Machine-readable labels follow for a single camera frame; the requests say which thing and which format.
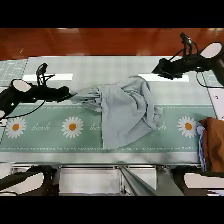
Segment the brown wooden floor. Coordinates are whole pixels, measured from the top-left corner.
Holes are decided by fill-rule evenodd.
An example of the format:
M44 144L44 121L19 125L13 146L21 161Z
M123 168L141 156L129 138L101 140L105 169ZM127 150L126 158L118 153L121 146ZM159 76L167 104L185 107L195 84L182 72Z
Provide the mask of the brown wooden floor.
M0 60L59 55L174 55L185 32L201 49L223 28L0 28Z

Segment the table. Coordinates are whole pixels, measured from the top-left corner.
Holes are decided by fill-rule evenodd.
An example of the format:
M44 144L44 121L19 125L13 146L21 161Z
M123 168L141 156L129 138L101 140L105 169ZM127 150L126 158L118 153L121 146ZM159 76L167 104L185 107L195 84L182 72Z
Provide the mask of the table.
M35 74L37 67L46 62L48 64L47 73L63 73L63 74L73 74L72 80L58 80L58 81L49 81L48 85L50 87L60 87L62 85L68 86L73 92L77 91L78 88L86 86L96 86L97 84L112 84L118 82L129 76L138 75L142 73L151 73L154 67L158 64L158 61L161 57L154 56L63 56L63 57L31 57L28 59L23 77L26 75ZM104 151L102 150L100 143L100 134L97 129L100 126L100 117L94 115L94 120L98 125L91 126L91 122L86 125L89 130L92 127L92 132L88 132L88 136L93 139L91 142L94 147L90 146L90 143L86 141L85 147L72 147L71 144L76 144L75 142L63 143L68 144L68 146L61 146L57 143L56 146L37 146L37 143L31 147L20 147L21 142L13 142L12 139L8 139L3 135L2 142L0 144L0 158L2 162L38 162L38 163L64 163L64 164L92 164L92 163L134 163L134 164L195 164L198 163L198 154L197 154L197 139L194 139L193 146L192 142L189 144L189 139L183 138L184 147L172 146L175 142L175 135L181 134L174 130L174 125L172 127L171 133L175 135L172 136L173 141L170 139L170 136L164 137L162 134L164 131L169 129L169 125L173 124L174 120L172 119L181 119L184 116L184 113L188 116L192 115L195 119L203 119L207 116L215 116L212 102L206 88L201 87L195 78L195 72L186 73L189 76L189 83L174 83L174 82L150 82L150 89L152 91L154 102L156 105L164 108L164 118L166 118L166 123L161 124L160 129L157 130L155 134L156 138L161 138L161 141L148 140L148 137L145 138L144 146L139 142L132 145L131 147L126 147L122 149L117 149L114 151ZM21 114L22 111L32 110L35 106L39 105L41 102L36 102L34 105L23 104L20 105L15 113ZM42 109L35 112L36 115L32 114L26 117L29 119L29 122L34 122L35 119L39 121L32 127L30 126L30 132L37 130L48 129L47 120L51 113L47 114L47 111L56 111L54 112L54 123L51 124L58 127L56 120L62 119L62 114L68 116L72 112L83 114L83 108L80 105L73 105L70 100L61 102L60 104L47 103ZM45 125L40 126L40 122L45 122ZM36 137L29 137L28 139L33 138L31 142L35 142L37 138L44 144L50 144L47 142L47 137L45 134L38 134Z

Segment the robotic arm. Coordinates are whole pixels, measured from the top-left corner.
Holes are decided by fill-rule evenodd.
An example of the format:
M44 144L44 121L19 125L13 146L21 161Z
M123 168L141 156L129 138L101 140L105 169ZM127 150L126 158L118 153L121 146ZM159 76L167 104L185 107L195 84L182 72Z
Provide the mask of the robotic arm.
M173 80L174 78L181 78L185 72L204 72L212 70L219 83L224 86L223 45L219 42L214 42L209 44L203 50L198 51L196 43L193 42L186 34L181 33L180 37L182 39L182 43L184 44L184 48L169 60L165 58L160 59L159 64L152 71L152 73ZM192 44L194 44L197 48L196 54L192 54ZM183 57L172 61L172 59L182 51ZM47 64L44 63L37 69L37 85L27 83L21 79L14 79L11 81L8 89L5 89L0 93L0 121L4 118L9 118L7 116L12 113L20 102L34 103L37 100L44 100L44 102L61 102L72 97L69 93L69 88L66 86L59 89L47 87L47 80L52 76L44 75L46 68Z

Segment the brown cloth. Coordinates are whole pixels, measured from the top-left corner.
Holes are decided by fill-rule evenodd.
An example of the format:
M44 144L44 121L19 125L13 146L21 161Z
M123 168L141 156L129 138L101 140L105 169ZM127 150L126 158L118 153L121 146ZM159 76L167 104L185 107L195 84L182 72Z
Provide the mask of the brown cloth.
M224 172L224 121L208 117L200 121L204 126L204 157L207 169Z

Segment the daisy print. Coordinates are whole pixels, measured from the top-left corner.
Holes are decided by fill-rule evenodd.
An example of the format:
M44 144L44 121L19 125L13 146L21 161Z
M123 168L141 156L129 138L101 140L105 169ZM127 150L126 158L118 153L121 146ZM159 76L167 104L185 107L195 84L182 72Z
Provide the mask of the daisy print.
M178 130L182 132L182 135L184 135L185 137L188 138L194 138L195 135L197 135L196 132L196 121L194 120L194 118L190 118L190 117L182 117L181 119L179 119L178 121Z
M5 130L8 138L17 138L26 130L26 121L21 117L11 119Z
M69 117L63 122L62 132L66 138L75 138L82 134L83 121L78 117Z

